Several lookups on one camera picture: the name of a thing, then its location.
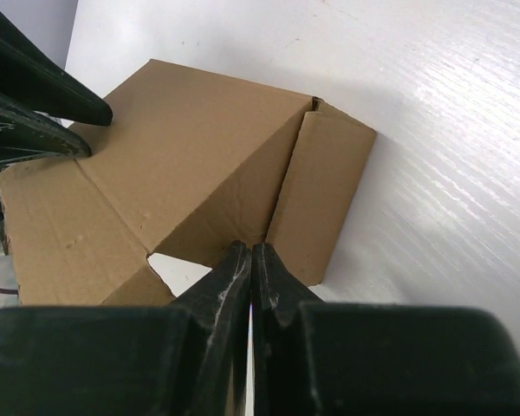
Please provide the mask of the cardboard box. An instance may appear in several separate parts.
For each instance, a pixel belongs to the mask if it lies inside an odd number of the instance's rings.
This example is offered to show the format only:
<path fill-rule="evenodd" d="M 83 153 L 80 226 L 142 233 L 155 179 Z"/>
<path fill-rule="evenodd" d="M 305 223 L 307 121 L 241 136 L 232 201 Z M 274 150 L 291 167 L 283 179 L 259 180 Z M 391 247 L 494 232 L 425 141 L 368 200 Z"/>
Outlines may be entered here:
<path fill-rule="evenodd" d="M 93 153 L 0 172 L 24 305 L 162 305 L 154 253 L 212 267 L 229 244 L 272 244 L 322 281 L 376 138 L 305 94 L 151 60 L 107 96 Z"/>

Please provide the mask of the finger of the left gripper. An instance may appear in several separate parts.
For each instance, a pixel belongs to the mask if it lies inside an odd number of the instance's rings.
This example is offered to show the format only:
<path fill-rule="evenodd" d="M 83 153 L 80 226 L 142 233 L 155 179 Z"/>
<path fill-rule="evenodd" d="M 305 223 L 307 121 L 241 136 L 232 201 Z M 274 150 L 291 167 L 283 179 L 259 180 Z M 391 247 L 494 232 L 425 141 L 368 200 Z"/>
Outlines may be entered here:
<path fill-rule="evenodd" d="M 0 166 L 51 156 L 88 157 L 76 133 L 0 93 Z"/>
<path fill-rule="evenodd" d="M 0 93 L 30 110 L 96 126 L 111 107 L 51 61 L 0 11 Z"/>

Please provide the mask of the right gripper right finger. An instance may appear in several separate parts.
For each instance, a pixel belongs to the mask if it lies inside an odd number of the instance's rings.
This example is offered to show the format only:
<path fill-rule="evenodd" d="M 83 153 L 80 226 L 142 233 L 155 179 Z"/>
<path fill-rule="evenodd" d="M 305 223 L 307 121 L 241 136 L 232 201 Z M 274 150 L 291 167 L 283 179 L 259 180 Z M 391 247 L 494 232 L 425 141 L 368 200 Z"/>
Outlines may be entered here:
<path fill-rule="evenodd" d="M 257 415 L 520 415 L 520 357 L 480 309 L 324 302 L 252 250 Z"/>

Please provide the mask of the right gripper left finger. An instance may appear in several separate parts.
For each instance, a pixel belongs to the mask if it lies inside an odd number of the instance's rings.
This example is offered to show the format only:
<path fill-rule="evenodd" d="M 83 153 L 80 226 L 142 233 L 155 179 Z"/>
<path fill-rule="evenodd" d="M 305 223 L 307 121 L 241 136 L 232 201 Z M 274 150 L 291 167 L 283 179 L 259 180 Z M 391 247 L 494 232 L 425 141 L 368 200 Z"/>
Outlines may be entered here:
<path fill-rule="evenodd" d="M 166 306 L 0 309 L 0 415 L 242 415 L 251 253 Z"/>

